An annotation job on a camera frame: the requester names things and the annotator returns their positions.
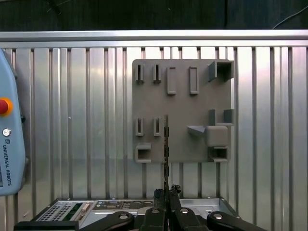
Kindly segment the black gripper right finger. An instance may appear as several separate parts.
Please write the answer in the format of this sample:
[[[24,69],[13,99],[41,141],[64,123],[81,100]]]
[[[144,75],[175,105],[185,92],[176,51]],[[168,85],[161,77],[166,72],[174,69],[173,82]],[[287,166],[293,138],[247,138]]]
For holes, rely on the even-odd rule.
[[[262,231],[263,228],[221,211],[210,212],[206,218],[183,207],[179,198],[180,186],[168,190],[172,230],[174,231]]]

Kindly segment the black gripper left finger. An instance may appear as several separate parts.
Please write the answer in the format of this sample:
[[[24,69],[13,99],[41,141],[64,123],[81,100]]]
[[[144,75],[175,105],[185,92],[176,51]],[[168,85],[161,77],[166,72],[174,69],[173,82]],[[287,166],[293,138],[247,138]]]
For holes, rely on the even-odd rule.
[[[82,231],[165,231],[166,203],[162,189],[154,191],[154,207],[144,215],[133,216],[127,211],[117,211],[81,228]]]

